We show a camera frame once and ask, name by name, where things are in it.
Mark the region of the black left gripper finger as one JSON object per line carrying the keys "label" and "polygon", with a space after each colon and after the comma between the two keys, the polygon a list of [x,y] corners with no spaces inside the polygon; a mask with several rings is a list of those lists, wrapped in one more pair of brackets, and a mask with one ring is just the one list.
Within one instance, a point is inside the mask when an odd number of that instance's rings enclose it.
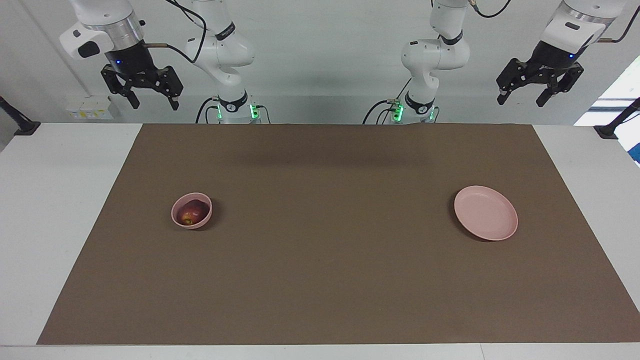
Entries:
{"label": "black left gripper finger", "polygon": [[544,107],[553,96],[561,92],[569,92],[584,71],[585,69],[580,63],[574,63],[565,69],[543,69],[542,79],[546,84],[546,89],[538,96],[537,106]]}
{"label": "black left gripper finger", "polygon": [[496,78],[499,89],[497,102],[504,105],[510,94],[529,84],[528,63],[512,58]]}

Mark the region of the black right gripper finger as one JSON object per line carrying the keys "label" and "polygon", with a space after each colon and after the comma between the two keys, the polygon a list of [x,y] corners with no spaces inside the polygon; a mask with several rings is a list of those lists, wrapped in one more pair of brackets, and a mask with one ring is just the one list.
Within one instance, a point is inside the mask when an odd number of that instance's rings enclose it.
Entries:
{"label": "black right gripper finger", "polygon": [[179,108],[178,98],[184,89],[178,73],[172,66],[166,66],[158,71],[158,81],[161,92],[167,98],[171,109],[177,111]]}
{"label": "black right gripper finger", "polygon": [[110,93],[126,98],[134,110],[139,109],[140,101],[133,91],[134,82],[130,75],[118,73],[110,64],[103,66],[100,73]]}

